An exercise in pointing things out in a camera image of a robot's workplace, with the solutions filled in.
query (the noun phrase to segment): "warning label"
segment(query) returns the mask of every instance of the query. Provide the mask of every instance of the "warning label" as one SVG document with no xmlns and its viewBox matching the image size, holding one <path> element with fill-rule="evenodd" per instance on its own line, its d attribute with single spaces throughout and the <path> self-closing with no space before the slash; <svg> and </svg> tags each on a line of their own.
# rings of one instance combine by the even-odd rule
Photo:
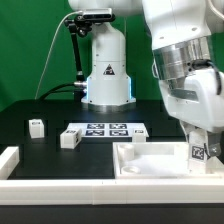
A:
<svg viewBox="0 0 224 224">
<path fill-rule="evenodd" d="M 103 73 L 104 75 L 115 75 L 114 70 L 112 69 L 111 65 L 107 66 L 107 69 Z"/>
</svg>

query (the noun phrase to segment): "white block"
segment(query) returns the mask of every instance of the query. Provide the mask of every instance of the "white block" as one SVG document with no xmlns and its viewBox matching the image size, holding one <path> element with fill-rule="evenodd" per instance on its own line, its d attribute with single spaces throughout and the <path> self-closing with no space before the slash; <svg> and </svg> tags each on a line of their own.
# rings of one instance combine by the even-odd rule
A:
<svg viewBox="0 0 224 224">
<path fill-rule="evenodd" d="M 29 120 L 31 138 L 44 138 L 44 124 L 41 119 Z"/>
<path fill-rule="evenodd" d="M 0 180 L 6 180 L 19 163 L 19 147 L 8 147 L 0 156 Z"/>
<path fill-rule="evenodd" d="M 132 142 L 146 142 L 146 132 L 145 129 L 134 129 L 132 135 Z"/>
<path fill-rule="evenodd" d="M 67 129 L 60 135 L 60 144 L 62 149 L 74 149 L 81 140 L 81 129 Z"/>
</svg>

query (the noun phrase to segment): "small white cube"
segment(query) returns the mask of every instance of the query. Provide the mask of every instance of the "small white cube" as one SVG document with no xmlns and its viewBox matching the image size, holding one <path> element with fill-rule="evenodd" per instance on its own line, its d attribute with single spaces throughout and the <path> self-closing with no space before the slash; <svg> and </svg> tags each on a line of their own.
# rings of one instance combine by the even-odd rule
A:
<svg viewBox="0 0 224 224">
<path fill-rule="evenodd" d="M 44 124 L 41 119 L 29 120 L 31 138 L 44 138 Z"/>
<path fill-rule="evenodd" d="M 60 144 L 62 149 L 74 149 L 81 140 L 81 129 L 67 129 L 60 135 Z"/>
<path fill-rule="evenodd" d="M 132 134 L 132 142 L 146 142 L 145 129 L 134 129 Z"/>
</svg>

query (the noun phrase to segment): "black cable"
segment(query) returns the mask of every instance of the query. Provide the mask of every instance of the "black cable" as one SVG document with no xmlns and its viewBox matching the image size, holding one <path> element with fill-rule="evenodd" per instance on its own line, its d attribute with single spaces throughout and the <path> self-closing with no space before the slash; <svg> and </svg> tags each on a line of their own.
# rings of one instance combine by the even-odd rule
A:
<svg viewBox="0 0 224 224">
<path fill-rule="evenodd" d="M 39 97 L 39 100 L 43 100 L 45 99 L 48 95 L 50 95 L 52 92 L 55 92 L 58 89 L 62 89 L 64 87 L 68 87 L 68 86 L 74 86 L 74 83 L 66 83 L 66 84 L 61 84 L 59 86 L 56 86 L 54 88 L 52 88 L 51 90 L 49 90 L 48 92 L 46 92 L 45 94 L 43 94 L 41 97 Z"/>
<path fill-rule="evenodd" d="M 74 89 L 74 90 L 58 90 L 58 91 L 52 91 L 52 92 L 48 92 L 47 94 L 42 95 L 39 100 L 45 100 L 45 98 L 47 98 L 49 95 L 51 94 L 55 94 L 55 93 L 74 93 L 74 92 L 81 92 L 81 89 Z"/>
<path fill-rule="evenodd" d="M 219 74 L 219 70 L 218 68 L 214 65 L 214 63 L 212 61 L 208 61 L 208 64 L 215 70 L 215 77 L 216 77 L 216 81 L 217 81 L 217 95 L 220 95 L 222 92 L 222 80 L 221 80 L 221 76 Z"/>
</svg>

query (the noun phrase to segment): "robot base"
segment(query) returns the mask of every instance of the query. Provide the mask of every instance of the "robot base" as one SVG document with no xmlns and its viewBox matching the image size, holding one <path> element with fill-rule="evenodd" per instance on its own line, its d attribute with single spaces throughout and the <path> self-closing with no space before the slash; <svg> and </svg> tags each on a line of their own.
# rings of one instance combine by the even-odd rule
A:
<svg viewBox="0 0 224 224">
<path fill-rule="evenodd" d="M 133 98 L 130 100 L 129 103 L 122 104 L 122 105 L 96 105 L 92 103 L 85 102 L 82 100 L 82 107 L 84 109 L 102 112 L 102 113 L 113 113 L 113 112 L 122 112 L 129 109 L 134 109 L 136 107 L 136 99 Z"/>
</svg>

